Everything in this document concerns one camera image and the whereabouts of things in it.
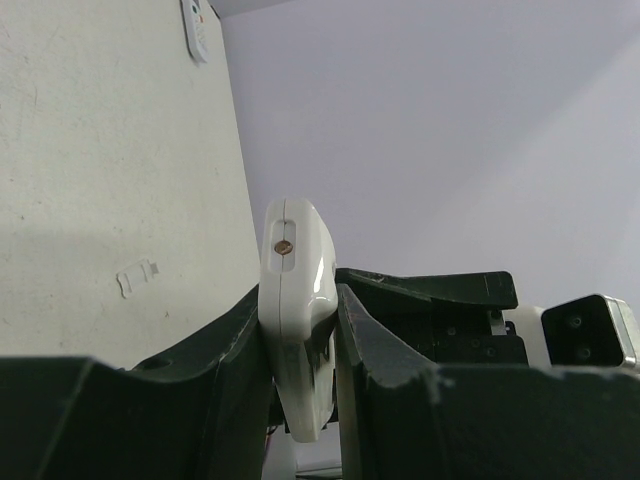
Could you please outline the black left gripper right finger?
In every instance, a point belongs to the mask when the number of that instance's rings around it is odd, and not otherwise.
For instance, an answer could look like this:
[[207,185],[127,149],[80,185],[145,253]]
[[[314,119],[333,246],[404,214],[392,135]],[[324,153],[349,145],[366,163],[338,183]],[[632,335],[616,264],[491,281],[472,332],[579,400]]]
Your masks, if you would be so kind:
[[340,285],[347,479],[635,479],[639,379],[617,369],[437,364]]

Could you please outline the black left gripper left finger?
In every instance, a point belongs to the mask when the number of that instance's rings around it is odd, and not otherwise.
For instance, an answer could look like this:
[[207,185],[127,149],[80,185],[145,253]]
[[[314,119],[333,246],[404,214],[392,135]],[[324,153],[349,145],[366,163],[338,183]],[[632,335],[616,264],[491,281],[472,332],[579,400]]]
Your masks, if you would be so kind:
[[2,477],[259,478],[272,380],[257,297],[130,370],[3,358]]

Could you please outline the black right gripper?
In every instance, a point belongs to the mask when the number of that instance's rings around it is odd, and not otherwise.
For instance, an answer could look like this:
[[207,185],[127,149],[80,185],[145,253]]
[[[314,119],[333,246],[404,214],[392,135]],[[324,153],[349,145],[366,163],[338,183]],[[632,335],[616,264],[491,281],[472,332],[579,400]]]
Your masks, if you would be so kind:
[[[424,301],[486,308],[516,308],[518,297],[507,271],[399,277],[338,268],[336,283]],[[524,340],[498,309],[439,308],[432,316],[433,357],[441,364],[528,364]]]

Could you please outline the white battery cover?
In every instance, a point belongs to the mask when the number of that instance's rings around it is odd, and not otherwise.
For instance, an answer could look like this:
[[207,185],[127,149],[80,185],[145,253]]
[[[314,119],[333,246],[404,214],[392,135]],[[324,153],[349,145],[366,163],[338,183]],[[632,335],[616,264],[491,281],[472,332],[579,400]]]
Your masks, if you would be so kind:
[[155,262],[142,259],[116,274],[116,281],[124,299],[130,298],[141,287],[150,283],[159,274]]

